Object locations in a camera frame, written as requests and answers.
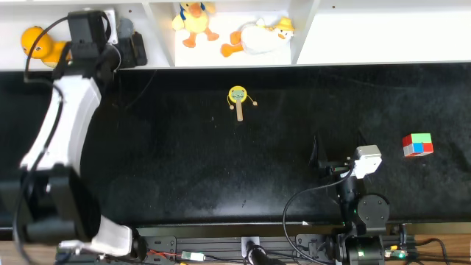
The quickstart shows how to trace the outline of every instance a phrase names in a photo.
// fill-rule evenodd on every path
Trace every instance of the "duck's yellow hat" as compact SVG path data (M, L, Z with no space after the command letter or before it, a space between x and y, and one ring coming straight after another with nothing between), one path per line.
M291 19L287 17L282 17L280 23L275 26L277 29L294 31L293 25L291 24Z

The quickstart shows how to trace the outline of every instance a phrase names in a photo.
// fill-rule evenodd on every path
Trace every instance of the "wooden floor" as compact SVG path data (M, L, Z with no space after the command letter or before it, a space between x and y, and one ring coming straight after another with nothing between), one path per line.
M447 253L450 257L454 255L470 255L471 250L471 234L470 235L426 235L416 236L417 241L422 241L430 238L438 238L443 240L447 248ZM420 252L433 253L437 255L442 254L442 248L438 243L430 243L429 245L418 247ZM55 247L44 246L28 246L27 252L35 261L41 264L53 264L54 255L56 252ZM15 246L11 241L0 241L0 259L1 265L23 265L24 262L18 256ZM470 258L460 258L461 260L471 261ZM404 264L402 261L391 261L389 265ZM437 264L435 262L424 262L424 264Z

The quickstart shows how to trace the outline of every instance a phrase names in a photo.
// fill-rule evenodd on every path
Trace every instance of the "yellow toy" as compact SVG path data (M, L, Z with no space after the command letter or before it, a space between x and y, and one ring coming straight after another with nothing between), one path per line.
M229 99L231 102L235 103L235 107L237 108L237 120L243 121L244 116L242 114L242 102L247 99L247 97L252 101L254 106L257 106L258 103L253 101L253 99L247 94L245 88L242 88L240 85L237 85L229 90L229 94L227 95L227 103L229 104L229 108L231 110L234 109L234 106L230 104Z
M266 26L261 18L256 23L250 22L242 26L240 31L230 34L230 44L221 47L224 57L234 52L245 51L247 54L263 54L285 46L293 37L294 28L291 19L282 17L274 27Z
M185 28L190 32L190 37L183 41L183 44L188 48L196 46L196 35L204 32L208 36L209 41L214 41L219 38L219 34L211 32L208 28L209 17L205 12L214 13L216 8L214 4L208 2L181 2L180 14L178 14L171 25L175 30Z
M23 32L23 35L21 36L21 46L26 55L29 54L32 44L42 31L43 29L39 26L34 26ZM64 46L65 41L54 41L51 36L45 34L38 41L35 50L32 52L32 58L41 59L45 65L54 68L59 62L60 54L62 53Z

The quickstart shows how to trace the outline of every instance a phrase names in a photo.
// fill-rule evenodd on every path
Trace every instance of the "wooden handle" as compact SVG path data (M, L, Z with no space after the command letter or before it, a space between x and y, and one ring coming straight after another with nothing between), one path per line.
M243 121L244 116L242 115L242 102L240 99L235 102L235 108L237 109L237 120Z

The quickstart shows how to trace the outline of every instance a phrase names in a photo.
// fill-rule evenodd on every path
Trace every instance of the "toy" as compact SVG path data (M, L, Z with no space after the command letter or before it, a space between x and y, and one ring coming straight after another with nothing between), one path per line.
M280 23L274 27L265 26L261 18L256 24L248 23L242 26L241 31L230 35L230 44L221 47L224 57L229 57L234 52L245 51L248 54L263 54L274 51L286 45L294 35L291 19L281 18Z
M234 106L230 104L230 101L235 103L235 107L237 108L237 120L238 121L243 121L244 116L242 115L242 102L247 99L247 97L252 101L254 106L258 106L258 103L256 101L253 101L253 99L247 94L247 91L245 88L242 88L240 85L237 85L229 90L229 94L227 95L227 103L229 104L229 108L231 110L234 109Z
M183 41L188 48L196 46L196 35L204 32L208 36L209 41L219 38L219 34L211 32L208 28L209 17L205 11L214 13L216 8L208 2L181 2L180 14L178 14L171 25L175 30L181 30L183 27L190 32L190 37Z
M433 153L430 133L412 133L403 138L404 156L424 156Z
M30 27L21 36L21 46L26 55L29 54L32 44L43 31L39 26ZM32 58L41 59L43 63L54 68L60 59L60 54L64 49L65 41L54 41L51 36L45 34L38 42L32 53Z

